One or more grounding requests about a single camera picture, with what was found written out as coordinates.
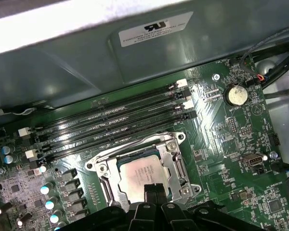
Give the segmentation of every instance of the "motherboard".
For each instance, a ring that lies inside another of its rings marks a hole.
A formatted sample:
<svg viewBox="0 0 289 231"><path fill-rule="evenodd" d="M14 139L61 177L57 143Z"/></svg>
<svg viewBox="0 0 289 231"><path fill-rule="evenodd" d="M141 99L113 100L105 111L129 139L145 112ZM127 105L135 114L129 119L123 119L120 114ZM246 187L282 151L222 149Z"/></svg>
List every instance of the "motherboard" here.
<svg viewBox="0 0 289 231"><path fill-rule="evenodd" d="M35 114L0 128L0 230L128 211L152 183L187 208L289 230L279 145L258 79L230 59Z"/></svg>

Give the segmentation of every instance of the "mounting screw hole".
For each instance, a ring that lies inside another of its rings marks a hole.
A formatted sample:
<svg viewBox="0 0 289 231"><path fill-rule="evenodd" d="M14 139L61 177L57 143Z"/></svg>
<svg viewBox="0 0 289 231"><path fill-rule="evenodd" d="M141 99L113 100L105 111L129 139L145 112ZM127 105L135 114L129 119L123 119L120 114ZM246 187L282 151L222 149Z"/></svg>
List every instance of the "mounting screw hole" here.
<svg viewBox="0 0 289 231"><path fill-rule="evenodd" d="M198 193L200 191L200 188L199 187L195 187L194 188L194 192Z"/></svg>

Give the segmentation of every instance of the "green circuit board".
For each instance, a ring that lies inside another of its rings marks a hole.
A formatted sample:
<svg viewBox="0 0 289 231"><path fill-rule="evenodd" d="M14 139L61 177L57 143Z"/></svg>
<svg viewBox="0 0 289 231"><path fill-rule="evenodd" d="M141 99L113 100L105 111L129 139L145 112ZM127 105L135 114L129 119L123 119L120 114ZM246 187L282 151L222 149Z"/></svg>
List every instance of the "green circuit board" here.
<svg viewBox="0 0 289 231"><path fill-rule="evenodd" d="M248 61L247 64L253 68L252 61ZM218 74L218 79L213 78L215 74ZM83 197L87 200L86 208L90 214L107 206L99 178L95 172L85 169L85 163L106 146L88 144L88 148L80 151L73 147L75 152L62 158L52 159L48 163L50 169L41 174L38 171L32 172L29 168L25 151L32 149L35 144L19 137L17 132L19 129L37 128L38 133L39 128L53 125L54 121L59 119L118 101L125 102L125 99L127 103L133 101L136 95L145 94L180 79L187 80L194 103L192 110L197 116L180 123L173 123L167 119L168 116L172 118L173 115L165 112L156 115L154 119L148 117L139 120L139 123L143 123L144 126L148 122L156 123L156 126L148 126L147 129L139 128L137 132L128 135L128 140L139 139L160 131L184 132L186 140L180 148L187 173L192 184L202 187L201 193L190 200L186 204L187 207L212 200L216 204L226 206L229 215L246 222L268 230L272 227L276 230L289 230L289 199L283 186L287 176L285 173L271 170L271 164L281 161L281 154L278 144L272 142L272 137L276 141L276 135L261 86L258 84L246 86L246 82L252 81L253 77L242 71L238 65L231 66L229 59L189 68L45 114L33 115L0 128L0 169L2 170L0 205L7 201L12 201L14 204L7 213L11 229L54 230L56 225L49 222L53 211L44 207L45 202L52 196L59 198L59 203L54 209L62 210L61 221L66 224L73 222L72 217L75 214L66 210L64 201L66 195L60 190L62 185L57 180L69 169L77 170L77 178L84 192ZM224 93L232 84L244 86L248 93L248 100L242 106L230 106L224 100ZM161 105L163 104L164 99L160 96L151 102L157 100L161 101ZM81 138L85 141L88 137L84 135ZM15 163L6 164L3 161L1 148L7 144L15 147L14 154L19 157ZM278 157L268 158L257 168L248 166L242 160L242 157L250 153L269 156L272 151L276 152ZM64 153L64 150L58 148L56 151L45 150L44 152L57 155ZM55 187L48 195L42 195L39 189L46 182L52 182ZM41 201L43 206L37 206L36 201ZM30 222L21 228L17 227L15 221L26 212L32 213Z"/></svg>

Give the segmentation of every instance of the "white connector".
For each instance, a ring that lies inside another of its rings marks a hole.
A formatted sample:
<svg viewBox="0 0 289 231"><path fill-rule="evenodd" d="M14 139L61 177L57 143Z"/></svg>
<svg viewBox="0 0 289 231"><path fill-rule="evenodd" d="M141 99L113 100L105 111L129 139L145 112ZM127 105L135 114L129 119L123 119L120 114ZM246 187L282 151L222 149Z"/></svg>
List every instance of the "white connector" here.
<svg viewBox="0 0 289 231"><path fill-rule="evenodd" d="M180 79L176 82L176 84L177 84L178 88L185 87L185 86L187 86L187 80L186 80L186 78Z"/></svg>
<svg viewBox="0 0 289 231"><path fill-rule="evenodd" d="M192 100L184 102L183 105L184 105L184 109L194 108L194 103Z"/></svg>
<svg viewBox="0 0 289 231"><path fill-rule="evenodd" d="M29 151L25 151L25 154L26 154L27 159L35 157L38 155L36 149L31 149Z"/></svg>
<svg viewBox="0 0 289 231"><path fill-rule="evenodd" d="M30 135L31 134L30 128L29 127L21 128L21 129L18 130L18 134L19 134L20 137L23 137L23 136L26 136L26 135Z"/></svg>

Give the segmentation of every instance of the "integrated circuit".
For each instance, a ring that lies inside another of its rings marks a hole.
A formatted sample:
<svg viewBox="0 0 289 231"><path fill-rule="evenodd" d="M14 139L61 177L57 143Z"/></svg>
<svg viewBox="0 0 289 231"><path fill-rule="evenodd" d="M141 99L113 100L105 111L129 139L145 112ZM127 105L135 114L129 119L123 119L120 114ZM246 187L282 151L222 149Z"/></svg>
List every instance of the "integrated circuit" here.
<svg viewBox="0 0 289 231"><path fill-rule="evenodd" d="M43 204L42 200L37 200L37 201L34 202L34 206L35 206L36 208L41 207L41 206L43 206L43 205L44 205L44 204Z"/></svg>
<svg viewBox="0 0 289 231"><path fill-rule="evenodd" d="M279 199L270 201L268 204L269 204L271 213L275 213L283 208Z"/></svg>
<svg viewBox="0 0 289 231"><path fill-rule="evenodd" d="M11 187L11 190L12 190L13 193L14 193L14 192L15 192L15 193L18 192L18 191L20 190L18 184L13 185L13 186Z"/></svg>

